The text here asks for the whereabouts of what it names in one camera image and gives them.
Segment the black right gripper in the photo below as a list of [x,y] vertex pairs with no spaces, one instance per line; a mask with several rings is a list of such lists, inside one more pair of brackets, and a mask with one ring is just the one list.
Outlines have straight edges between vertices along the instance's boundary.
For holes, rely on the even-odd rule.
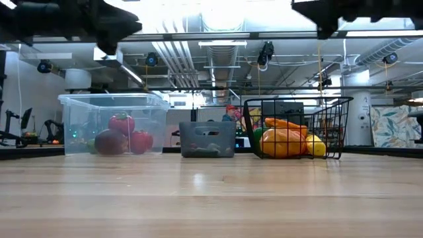
[[359,8],[364,0],[318,0],[318,1],[291,1],[291,8],[317,23],[316,11],[319,10],[317,23],[318,39],[327,39],[339,29],[339,18],[346,22],[354,22],[358,17]]

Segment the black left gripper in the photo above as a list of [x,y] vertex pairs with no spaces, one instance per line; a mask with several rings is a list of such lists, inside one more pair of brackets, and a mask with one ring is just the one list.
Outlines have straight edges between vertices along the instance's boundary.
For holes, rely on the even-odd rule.
[[79,3],[83,26],[89,36],[94,36],[97,46],[107,55],[114,55],[117,40],[112,35],[132,35],[142,30],[135,14],[108,3]]

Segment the dark maroon plum fruit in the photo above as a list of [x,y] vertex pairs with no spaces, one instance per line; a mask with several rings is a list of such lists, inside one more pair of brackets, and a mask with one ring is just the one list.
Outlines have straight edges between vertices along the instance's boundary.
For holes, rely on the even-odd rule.
[[128,150],[128,139],[118,130],[107,129],[95,137],[94,147],[101,155],[121,155]]

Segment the large green bell pepper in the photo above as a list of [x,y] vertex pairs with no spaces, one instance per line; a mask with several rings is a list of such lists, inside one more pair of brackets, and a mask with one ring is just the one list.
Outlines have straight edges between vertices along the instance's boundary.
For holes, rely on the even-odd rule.
[[261,142],[260,140],[262,139],[262,136],[264,135],[264,133],[268,130],[268,128],[263,128],[263,127],[258,127],[254,130],[253,135],[254,135],[254,147],[256,149],[256,151],[258,153],[262,153],[261,150]]

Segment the large yellow corn cob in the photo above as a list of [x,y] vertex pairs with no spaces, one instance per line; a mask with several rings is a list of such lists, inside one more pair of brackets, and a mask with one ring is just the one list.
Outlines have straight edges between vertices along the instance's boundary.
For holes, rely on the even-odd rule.
[[313,156],[324,157],[327,153],[325,143],[316,135],[306,137],[306,146],[308,152]]

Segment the orange bell pepper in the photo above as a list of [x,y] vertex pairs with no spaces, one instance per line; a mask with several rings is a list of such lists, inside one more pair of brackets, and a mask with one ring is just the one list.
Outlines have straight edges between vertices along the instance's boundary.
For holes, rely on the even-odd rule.
[[289,129],[266,130],[260,141],[261,152],[276,159],[301,155],[306,152],[305,137]]

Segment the black overhead light beam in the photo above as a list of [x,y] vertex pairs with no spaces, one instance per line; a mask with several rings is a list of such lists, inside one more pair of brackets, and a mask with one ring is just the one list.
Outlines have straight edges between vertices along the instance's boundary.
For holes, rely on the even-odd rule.
[[[127,36],[107,36],[107,40],[117,42],[172,42],[172,41],[213,41],[213,40],[314,40],[319,37],[315,31],[270,31],[270,32],[160,32],[155,34],[135,33]],[[330,39],[345,38],[423,38],[423,30],[339,30]],[[15,43],[93,43],[94,34],[35,34],[20,39],[6,30],[0,30],[0,44]]]

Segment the clear plastic bin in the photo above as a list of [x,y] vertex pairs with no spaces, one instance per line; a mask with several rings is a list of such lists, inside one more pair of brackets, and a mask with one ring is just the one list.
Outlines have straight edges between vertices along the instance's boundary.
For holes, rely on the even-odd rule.
[[121,155],[149,155],[163,152],[167,112],[170,104],[161,97],[149,93],[72,94],[58,97],[63,105],[64,151],[66,155],[99,154],[95,137],[109,129],[109,119],[126,112],[135,120],[135,131],[145,131],[153,136],[153,147],[144,154],[128,150]]

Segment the black monitor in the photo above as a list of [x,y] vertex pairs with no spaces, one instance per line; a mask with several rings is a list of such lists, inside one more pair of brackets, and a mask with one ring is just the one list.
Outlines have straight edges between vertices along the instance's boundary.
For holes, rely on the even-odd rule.
[[306,125],[302,102],[264,101],[262,103],[262,115],[263,119],[275,118],[297,125]]

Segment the white round column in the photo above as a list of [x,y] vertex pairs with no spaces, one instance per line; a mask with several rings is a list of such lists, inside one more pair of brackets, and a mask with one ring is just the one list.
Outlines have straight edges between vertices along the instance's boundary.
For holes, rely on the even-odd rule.
[[352,97],[348,107],[346,123],[346,145],[371,146],[371,121],[369,117],[371,93],[369,89],[369,70],[343,75],[343,86],[354,89],[344,89],[346,97]]

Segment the person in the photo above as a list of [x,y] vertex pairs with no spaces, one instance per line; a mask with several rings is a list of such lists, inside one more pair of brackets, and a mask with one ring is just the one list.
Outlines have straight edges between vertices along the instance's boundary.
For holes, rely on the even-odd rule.
[[237,111],[237,108],[233,106],[232,104],[228,104],[225,107],[225,114],[222,116],[221,121],[222,122],[232,122],[235,116],[235,113]]

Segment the gray plastic bin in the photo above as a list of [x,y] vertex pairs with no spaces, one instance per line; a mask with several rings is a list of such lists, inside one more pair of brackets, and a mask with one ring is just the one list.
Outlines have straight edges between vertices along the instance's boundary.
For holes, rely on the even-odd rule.
[[180,122],[180,150],[185,158],[224,158],[235,154],[235,122]]

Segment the silver ventilation duct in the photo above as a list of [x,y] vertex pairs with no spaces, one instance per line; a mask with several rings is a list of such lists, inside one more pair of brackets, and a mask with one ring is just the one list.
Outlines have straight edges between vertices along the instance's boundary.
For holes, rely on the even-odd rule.
[[235,63],[239,49],[237,46],[208,46],[208,67],[212,87],[229,87],[232,84]]

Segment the colourful wall poster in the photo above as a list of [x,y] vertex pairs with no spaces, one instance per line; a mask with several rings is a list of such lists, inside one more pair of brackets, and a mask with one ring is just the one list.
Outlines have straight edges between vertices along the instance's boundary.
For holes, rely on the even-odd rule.
[[[236,109],[234,114],[234,121],[237,123],[237,128],[240,128],[242,132],[246,132],[247,126],[246,126],[245,118],[243,116],[243,112],[244,110],[242,108]],[[252,125],[253,130],[262,126],[261,114],[262,114],[261,108],[259,107],[249,108],[249,118],[250,118],[250,123]]]

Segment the leaf pattern wall panel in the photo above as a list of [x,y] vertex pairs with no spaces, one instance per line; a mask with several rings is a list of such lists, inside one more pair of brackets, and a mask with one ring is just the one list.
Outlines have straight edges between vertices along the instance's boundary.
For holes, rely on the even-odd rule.
[[421,138],[421,125],[412,112],[423,111],[423,106],[372,106],[371,129],[375,147],[423,148],[415,144]]

